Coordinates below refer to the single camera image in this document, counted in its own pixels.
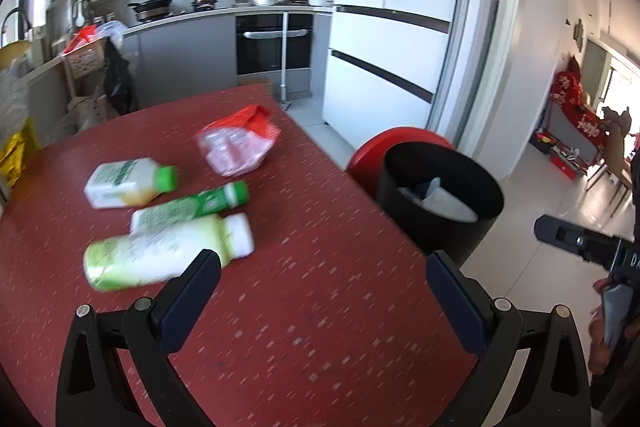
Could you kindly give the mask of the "yellow gold bag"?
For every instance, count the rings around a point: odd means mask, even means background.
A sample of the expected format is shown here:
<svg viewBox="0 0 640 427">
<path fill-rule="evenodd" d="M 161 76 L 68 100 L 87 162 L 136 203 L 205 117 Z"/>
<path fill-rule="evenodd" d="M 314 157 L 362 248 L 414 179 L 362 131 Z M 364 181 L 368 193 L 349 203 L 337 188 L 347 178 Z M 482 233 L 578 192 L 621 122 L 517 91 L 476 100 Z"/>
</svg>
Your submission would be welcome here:
<svg viewBox="0 0 640 427">
<path fill-rule="evenodd" d="M 28 117 L 19 132 L 12 134 L 1 150 L 0 169 L 4 181 L 14 187 L 26 168 L 27 161 L 40 150 L 34 118 Z"/>
</svg>

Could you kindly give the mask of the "kitchen faucet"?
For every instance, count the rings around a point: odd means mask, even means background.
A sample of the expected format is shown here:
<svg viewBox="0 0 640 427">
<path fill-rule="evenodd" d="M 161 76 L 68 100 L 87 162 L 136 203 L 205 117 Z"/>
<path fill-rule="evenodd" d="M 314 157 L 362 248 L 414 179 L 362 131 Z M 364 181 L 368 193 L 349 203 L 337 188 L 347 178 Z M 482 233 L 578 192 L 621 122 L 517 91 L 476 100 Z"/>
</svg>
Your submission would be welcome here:
<svg viewBox="0 0 640 427">
<path fill-rule="evenodd" d="M 5 46 L 9 43 L 8 40 L 8 31 L 9 31 L 9 20 L 12 17 L 16 17 L 16 28 L 13 31 L 12 43 L 24 40 L 28 34 L 32 31 L 32 23 L 30 22 L 28 15 L 25 10 L 21 8 L 14 8 L 9 10 L 6 13 L 6 16 L 2 20 L 1 24 L 1 45 Z"/>
</svg>

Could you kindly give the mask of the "grey lower cabinets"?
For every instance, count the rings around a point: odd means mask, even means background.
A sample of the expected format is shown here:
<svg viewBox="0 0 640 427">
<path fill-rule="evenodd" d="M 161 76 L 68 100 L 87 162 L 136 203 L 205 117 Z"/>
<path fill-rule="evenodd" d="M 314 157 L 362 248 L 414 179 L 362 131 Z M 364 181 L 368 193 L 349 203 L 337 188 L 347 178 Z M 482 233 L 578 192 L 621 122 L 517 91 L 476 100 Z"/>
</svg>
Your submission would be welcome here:
<svg viewBox="0 0 640 427">
<path fill-rule="evenodd" d="M 326 64 L 333 10 L 303 5 L 234 8 L 167 17 L 128 28 L 122 35 L 122 55 L 134 68 L 134 91 L 142 107 L 238 87 L 240 78 L 267 77 L 273 98 L 280 102 L 280 72 L 239 75 L 236 72 L 235 17 L 284 13 L 311 14 L 309 68 L 287 69 L 288 101 L 312 95 L 312 77 Z"/>
</svg>

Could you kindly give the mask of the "clear plastic bag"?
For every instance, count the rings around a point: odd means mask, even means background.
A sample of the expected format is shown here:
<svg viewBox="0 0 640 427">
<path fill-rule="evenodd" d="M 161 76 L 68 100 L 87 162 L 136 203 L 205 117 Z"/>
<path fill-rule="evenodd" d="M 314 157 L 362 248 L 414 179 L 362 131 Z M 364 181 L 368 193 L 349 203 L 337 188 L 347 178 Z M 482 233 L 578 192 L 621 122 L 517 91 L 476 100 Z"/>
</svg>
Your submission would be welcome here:
<svg viewBox="0 0 640 427">
<path fill-rule="evenodd" d="M 24 126 L 28 116 L 28 86 L 12 69 L 3 69 L 0 84 L 0 134 L 9 139 Z"/>
</svg>

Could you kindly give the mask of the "red snack bag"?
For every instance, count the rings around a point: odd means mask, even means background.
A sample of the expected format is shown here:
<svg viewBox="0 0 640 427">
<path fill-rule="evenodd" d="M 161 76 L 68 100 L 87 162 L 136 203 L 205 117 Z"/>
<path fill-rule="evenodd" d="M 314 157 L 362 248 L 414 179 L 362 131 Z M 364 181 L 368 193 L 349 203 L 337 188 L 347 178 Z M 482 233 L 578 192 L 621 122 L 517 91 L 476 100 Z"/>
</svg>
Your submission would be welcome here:
<svg viewBox="0 0 640 427">
<path fill-rule="evenodd" d="M 254 104 L 206 124 L 194 141 L 214 173 L 239 176 L 262 165 L 280 134 L 268 110 Z"/>
</svg>

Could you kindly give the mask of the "yellow basin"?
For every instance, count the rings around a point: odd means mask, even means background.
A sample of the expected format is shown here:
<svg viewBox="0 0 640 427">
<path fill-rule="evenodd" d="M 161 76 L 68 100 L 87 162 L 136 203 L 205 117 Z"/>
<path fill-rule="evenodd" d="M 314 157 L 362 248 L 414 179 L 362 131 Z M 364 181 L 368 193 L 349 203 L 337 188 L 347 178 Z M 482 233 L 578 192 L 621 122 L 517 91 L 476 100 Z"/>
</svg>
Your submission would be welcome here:
<svg viewBox="0 0 640 427">
<path fill-rule="evenodd" d="M 0 69 L 7 69 L 15 60 L 21 60 L 31 46 L 28 40 L 17 40 L 2 46 L 0 49 Z"/>
</svg>

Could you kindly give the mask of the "white refrigerator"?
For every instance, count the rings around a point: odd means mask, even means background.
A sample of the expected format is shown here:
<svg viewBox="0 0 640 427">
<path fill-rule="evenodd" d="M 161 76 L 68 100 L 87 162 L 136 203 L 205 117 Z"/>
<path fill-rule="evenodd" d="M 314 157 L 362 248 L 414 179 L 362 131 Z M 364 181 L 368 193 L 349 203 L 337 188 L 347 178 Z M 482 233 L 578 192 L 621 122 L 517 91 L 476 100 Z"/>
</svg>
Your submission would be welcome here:
<svg viewBox="0 0 640 427">
<path fill-rule="evenodd" d="M 353 148 L 426 127 L 457 0 L 334 0 L 323 119 Z"/>
</svg>

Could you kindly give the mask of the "black trash bin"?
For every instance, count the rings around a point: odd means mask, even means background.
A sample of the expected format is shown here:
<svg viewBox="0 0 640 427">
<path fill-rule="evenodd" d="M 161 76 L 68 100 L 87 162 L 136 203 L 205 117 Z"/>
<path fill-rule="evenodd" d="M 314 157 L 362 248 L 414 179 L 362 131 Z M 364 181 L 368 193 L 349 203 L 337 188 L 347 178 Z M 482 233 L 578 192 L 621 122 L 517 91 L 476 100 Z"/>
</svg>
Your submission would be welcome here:
<svg viewBox="0 0 640 427">
<path fill-rule="evenodd" d="M 504 195 L 471 158 L 406 142 L 385 153 L 378 203 L 424 255 L 445 251 L 462 267 L 501 215 Z"/>
</svg>

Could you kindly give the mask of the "black wok on stove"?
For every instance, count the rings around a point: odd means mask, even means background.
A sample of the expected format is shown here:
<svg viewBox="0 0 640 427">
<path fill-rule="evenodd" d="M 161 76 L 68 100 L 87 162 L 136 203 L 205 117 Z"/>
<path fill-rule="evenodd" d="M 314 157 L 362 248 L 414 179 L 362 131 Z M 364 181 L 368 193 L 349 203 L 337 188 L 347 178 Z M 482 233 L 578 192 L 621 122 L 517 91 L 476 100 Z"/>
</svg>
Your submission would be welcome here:
<svg viewBox="0 0 640 427">
<path fill-rule="evenodd" d="M 171 13 L 171 3 L 174 0 L 146 0 L 143 2 L 129 2 L 128 6 L 134 10 L 136 20 L 140 23 L 164 18 Z"/>
</svg>

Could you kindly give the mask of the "white square milk bottle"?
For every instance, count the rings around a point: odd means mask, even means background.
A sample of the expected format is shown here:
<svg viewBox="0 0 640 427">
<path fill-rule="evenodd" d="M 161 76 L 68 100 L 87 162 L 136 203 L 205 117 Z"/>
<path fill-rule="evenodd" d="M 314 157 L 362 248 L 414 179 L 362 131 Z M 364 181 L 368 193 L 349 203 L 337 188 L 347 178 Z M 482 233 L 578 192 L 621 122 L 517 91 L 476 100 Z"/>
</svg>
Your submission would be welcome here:
<svg viewBox="0 0 640 427">
<path fill-rule="evenodd" d="M 141 208 L 177 187 L 175 166 L 162 166 L 152 158 L 136 158 L 99 165 L 84 192 L 94 209 Z"/>
</svg>

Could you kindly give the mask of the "white paper wrapper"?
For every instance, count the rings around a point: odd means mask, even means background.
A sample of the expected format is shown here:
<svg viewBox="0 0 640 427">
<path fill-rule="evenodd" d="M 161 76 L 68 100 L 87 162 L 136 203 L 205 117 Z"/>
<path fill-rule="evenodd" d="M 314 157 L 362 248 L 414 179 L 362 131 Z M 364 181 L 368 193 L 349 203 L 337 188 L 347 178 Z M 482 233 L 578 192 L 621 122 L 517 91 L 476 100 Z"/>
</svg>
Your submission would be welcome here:
<svg viewBox="0 0 640 427">
<path fill-rule="evenodd" d="M 464 223 L 477 221 L 476 212 L 446 191 L 438 176 L 413 188 L 399 187 L 398 192 L 414 205 L 436 216 Z"/>
</svg>

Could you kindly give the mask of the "light green drink bottle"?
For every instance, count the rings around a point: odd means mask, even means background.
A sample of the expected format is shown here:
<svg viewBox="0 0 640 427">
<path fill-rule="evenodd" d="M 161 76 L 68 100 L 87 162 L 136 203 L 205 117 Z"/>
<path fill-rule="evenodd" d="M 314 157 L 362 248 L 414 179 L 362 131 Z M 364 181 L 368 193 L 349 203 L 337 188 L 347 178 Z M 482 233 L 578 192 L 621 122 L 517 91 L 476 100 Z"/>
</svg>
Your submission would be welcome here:
<svg viewBox="0 0 640 427">
<path fill-rule="evenodd" d="M 93 242 L 82 265 L 93 289 L 121 291 L 178 277 L 204 249 L 216 253 L 223 267 L 249 256 L 255 242 L 247 215 L 209 215 Z"/>
</svg>

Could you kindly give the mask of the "black built-in oven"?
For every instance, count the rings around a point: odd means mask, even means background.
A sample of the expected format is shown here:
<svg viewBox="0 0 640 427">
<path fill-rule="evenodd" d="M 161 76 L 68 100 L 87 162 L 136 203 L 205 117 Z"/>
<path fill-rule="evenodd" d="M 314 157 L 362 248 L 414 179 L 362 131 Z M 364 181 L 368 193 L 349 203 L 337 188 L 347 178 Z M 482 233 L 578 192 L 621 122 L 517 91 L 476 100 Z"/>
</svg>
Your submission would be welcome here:
<svg viewBox="0 0 640 427">
<path fill-rule="evenodd" d="M 235 17 L 236 72 L 239 75 L 277 72 L 282 68 L 283 13 Z M 311 62 L 311 14 L 290 14 L 286 30 L 286 69 L 309 68 Z"/>
</svg>

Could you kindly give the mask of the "green tube bottle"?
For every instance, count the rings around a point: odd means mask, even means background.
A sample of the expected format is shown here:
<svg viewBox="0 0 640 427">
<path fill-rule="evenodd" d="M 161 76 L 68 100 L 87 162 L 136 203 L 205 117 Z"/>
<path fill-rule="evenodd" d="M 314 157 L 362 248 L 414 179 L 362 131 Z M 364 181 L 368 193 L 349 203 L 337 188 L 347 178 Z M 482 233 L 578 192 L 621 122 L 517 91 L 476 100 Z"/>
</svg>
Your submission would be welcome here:
<svg viewBox="0 0 640 427">
<path fill-rule="evenodd" d="M 246 182 L 229 182 L 213 190 L 139 209 L 131 216 L 129 232 L 140 233 L 170 227 L 177 223 L 243 206 L 249 200 L 250 191 Z"/>
</svg>

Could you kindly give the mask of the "black hanging bag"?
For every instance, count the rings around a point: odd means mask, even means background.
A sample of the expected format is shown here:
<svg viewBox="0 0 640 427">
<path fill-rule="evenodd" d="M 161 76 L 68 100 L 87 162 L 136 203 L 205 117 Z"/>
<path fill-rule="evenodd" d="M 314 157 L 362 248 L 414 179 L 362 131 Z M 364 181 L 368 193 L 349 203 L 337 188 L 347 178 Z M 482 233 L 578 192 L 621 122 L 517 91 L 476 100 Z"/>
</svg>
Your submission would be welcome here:
<svg viewBox="0 0 640 427">
<path fill-rule="evenodd" d="M 123 58 L 110 38 L 103 48 L 103 89 L 115 112 L 122 116 L 137 112 L 139 101 L 134 91 L 134 78 L 129 72 L 129 62 Z"/>
</svg>

